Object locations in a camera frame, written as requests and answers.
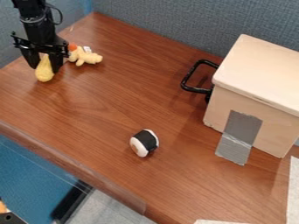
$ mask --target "plush duck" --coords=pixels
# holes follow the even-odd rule
[[[103,57],[94,52],[85,52],[83,48],[79,45],[70,44],[68,46],[70,51],[70,56],[68,58],[71,62],[76,62],[76,66],[80,67],[84,62],[88,64],[96,64],[103,60]]]

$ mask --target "stuffed toy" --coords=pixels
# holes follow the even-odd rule
[[[38,63],[38,67],[35,70],[35,76],[37,77],[38,81],[50,81],[54,73],[51,67],[51,61],[49,60],[49,55],[45,54],[42,60]]]
[[[76,66],[80,67],[84,62],[88,64],[96,64],[102,61],[103,57],[94,52],[85,52],[79,45],[70,44],[68,46],[70,56],[68,58],[71,62],[76,62]]]

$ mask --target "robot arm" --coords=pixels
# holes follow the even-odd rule
[[[68,43],[56,35],[55,25],[62,22],[62,13],[45,0],[12,0],[20,12],[20,21],[24,25],[27,38],[20,38],[15,32],[11,34],[14,45],[21,50],[24,58],[32,68],[40,62],[39,53],[48,53],[54,73],[63,65],[63,58],[68,57]],[[59,23],[53,22],[52,9],[60,14]]]

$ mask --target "floor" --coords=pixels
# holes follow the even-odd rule
[[[103,192],[89,193],[66,224],[155,224]]]

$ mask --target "wooden tabletop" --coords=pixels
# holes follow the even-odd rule
[[[202,122],[204,96],[179,86],[195,61],[220,58],[96,13],[61,36],[104,60],[68,62],[47,83],[24,59],[3,68],[1,133],[91,185],[109,187],[101,176],[129,190],[159,223],[285,223],[289,155],[253,149],[244,167],[215,156],[220,133]],[[204,66],[201,75],[213,72]],[[129,148],[141,129],[160,140],[147,158]]]

